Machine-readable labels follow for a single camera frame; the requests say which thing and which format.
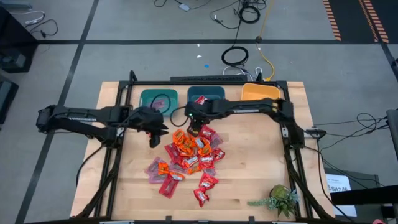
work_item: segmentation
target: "wrapped candy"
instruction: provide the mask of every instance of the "wrapped candy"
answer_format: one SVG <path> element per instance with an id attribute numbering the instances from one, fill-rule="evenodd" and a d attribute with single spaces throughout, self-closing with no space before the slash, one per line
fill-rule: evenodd
<path id="1" fill-rule="evenodd" d="M 184 131 L 181 129 L 176 130 L 176 132 L 173 133 L 173 142 L 176 146 L 182 145 L 186 139 L 186 135 Z"/>
<path id="2" fill-rule="evenodd" d="M 165 162 L 162 158 L 156 157 L 152 163 L 149 165 L 149 167 L 145 170 L 145 173 L 148 175 L 152 175 L 153 173 L 157 173 L 159 169 L 159 163 L 160 162 Z"/>
<path id="3" fill-rule="evenodd" d="M 176 172 L 169 172 L 169 174 L 173 177 L 174 180 L 182 181 L 185 180 L 184 175 L 176 173 Z"/>
<path id="4" fill-rule="evenodd" d="M 199 136 L 211 141 L 211 135 L 215 133 L 215 130 L 209 128 L 207 125 L 203 125 L 200 130 Z"/>
<path id="5" fill-rule="evenodd" d="M 169 173 L 169 165 L 167 165 L 167 163 L 165 163 L 165 162 L 160 162 L 158 174 L 162 175 L 162 174 L 168 174 L 168 173 Z"/>
<path id="6" fill-rule="evenodd" d="M 194 167 L 194 168 L 189 168 L 189 169 L 187 170 L 187 174 L 188 174 L 188 175 L 191 175 L 191 174 L 194 174 L 194 173 L 199 172 L 199 171 L 201 171 L 201 167 L 200 167 L 200 165 L 197 165 L 197 166 Z"/>
<path id="7" fill-rule="evenodd" d="M 192 165 L 194 165 L 196 162 L 199 161 L 199 158 L 197 156 L 192 156 L 189 158 L 186 158 L 183 160 L 184 166 L 185 167 L 191 167 Z"/>
<path id="8" fill-rule="evenodd" d="M 152 174 L 149 176 L 149 183 L 150 184 L 161 184 L 166 179 L 167 174 L 159 175 L 159 174 Z"/>
<path id="9" fill-rule="evenodd" d="M 169 164 L 169 171 L 186 174 L 187 173 L 187 168 L 185 166 L 181 166 L 180 164 L 170 163 Z"/>
<path id="10" fill-rule="evenodd" d="M 201 156 L 207 156 L 211 153 L 211 147 L 209 140 L 205 138 L 195 138 L 195 145 L 198 148 L 198 154 Z"/>
<path id="11" fill-rule="evenodd" d="M 209 201 L 209 196 L 206 195 L 206 188 L 201 187 L 193 191 L 193 194 L 199 201 L 199 206 L 202 208 L 206 201 Z"/>
<path id="12" fill-rule="evenodd" d="M 207 170 L 203 170 L 204 173 L 214 177 L 217 173 L 215 169 L 207 169 Z"/>
<path id="13" fill-rule="evenodd" d="M 197 98 L 197 100 L 195 100 L 195 103 L 198 103 L 198 104 L 202 105 L 202 104 L 205 103 L 206 100 L 207 100 L 207 98 L 202 95 L 199 98 Z"/>
<path id="14" fill-rule="evenodd" d="M 210 147 L 216 149 L 223 142 L 222 138 L 217 133 L 214 133 L 211 135 Z"/>
<path id="15" fill-rule="evenodd" d="M 204 187 L 206 190 L 209 190 L 212 189 L 217 183 L 218 180 L 216 177 L 212 177 L 206 173 L 203 173 L 199 182 L 199 187 Z"/>
<path id="16" fill-rule="evenodd" d="M 174 190 L 179 183 L 178 180 L 173 179 L 173 177 L 169 174 L 164 180 L 162 186 L 160 187 L 159 193 L 166 196 L 167 198 L 172 198 L 174 194 Z"/>
<path id="17" fill-rule="evenodd" d="M 177 146 L 174 143 L 169 144 L 169 145 L 165 146 L 164 148 L 166 149 L 167 153 L 169 154 L 169 156 L 172 160 L 172 163 L 174 163 L 174 164 L 182 163 L 182 157 L 180 156 Z"/>
<path id="18" fill-rule="evenodd" d="M 225 152 L 222 151 L 220 148 L 217 148 L 213 151 L 214 159 L 216 162 L 222 160 L 225 156 Z"/>
<path id="19" fill-rule="evenodd" d="M 214 161 L 215 158 L 213 155 L 201 157 L 199 159 L 199 166 L 201 167 L 202 170 L 207 170 L 207 169 L 214 169 Z"/>

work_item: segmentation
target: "wire clamp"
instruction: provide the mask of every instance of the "wire clamp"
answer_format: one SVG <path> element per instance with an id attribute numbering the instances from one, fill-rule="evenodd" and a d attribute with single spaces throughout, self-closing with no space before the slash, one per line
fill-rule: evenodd
<path id="1" fill-rule="evenodd" d="M 317 127 L 312 127 L 308 129 L 304 129 L 304 137 L 305 138 L 314 138 L 314 139 L 321 139 L 326 135 L 326 131 L 319 130 Z"/>

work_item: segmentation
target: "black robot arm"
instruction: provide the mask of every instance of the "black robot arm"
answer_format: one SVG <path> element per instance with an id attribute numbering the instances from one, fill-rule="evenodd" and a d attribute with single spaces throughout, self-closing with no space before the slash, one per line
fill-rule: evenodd
<path id="1" fill-rule="evenodd" d="M 295 147 L 304 147 L 304 131 L 294 120 L 293 104 L 283 99 L 228 101 L 206 100 L 204 104 L 188 102 L 185 116 L 191 118 L 188 132 L 197 136 L 204 124 L 214 119 L 223 119 L 231 114 L 264 113 L 283 126 L 283 135 Z"/>
<path id="2" fill-rule="evenodd" d="M 99 122 L 105 127 L 99 128 L 84 122 Z M 160 143 L 160 136 L 168 133 L 163 122 L 160 111 L 148 107 L 132 110 L 129 106 L 107 106 L 95 110 L 52 105 L 39 111 L 36 126 L 43 133 L 64 129 L 84 134 L 98 139 L 106 147 L 116 147 L 123 130 L 131 128 L 150 134 L 150 147 L 156 147 Z"/>

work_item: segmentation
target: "potted plant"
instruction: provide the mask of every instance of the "potted plant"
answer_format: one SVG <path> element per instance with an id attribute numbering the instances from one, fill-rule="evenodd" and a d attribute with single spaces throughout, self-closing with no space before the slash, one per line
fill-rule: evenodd
<path id="1" fill-rule="evenodd" d="M 270 211 L 278 209 L 278 216 L 283 212 L 289 218 L 290 214 L 294 214 L 296 202 L 299 202 L 296 190 L 290 191 L 287 187 L 279 184 L 274 186 L 271 192 L 269 192 L 269 198 L 248 202 L 248 205 L 267 206 Z"/>

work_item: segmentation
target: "white label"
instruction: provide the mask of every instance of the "white label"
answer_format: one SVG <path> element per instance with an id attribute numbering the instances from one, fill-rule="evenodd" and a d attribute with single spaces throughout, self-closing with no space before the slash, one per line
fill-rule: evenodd
<path id="1" fill-rule="evenodd" d="M 327 174 L 326 179 L 328 180 L 328 188 L 330 193 L 343 192 L 351 190 L 348 177 L 344 175 Z M 356 210 L 354 205 L 338 205 L 347 216 L 356 217 Z M 343 215 L 335 207 L 333 207 L 335 215 Z"/>

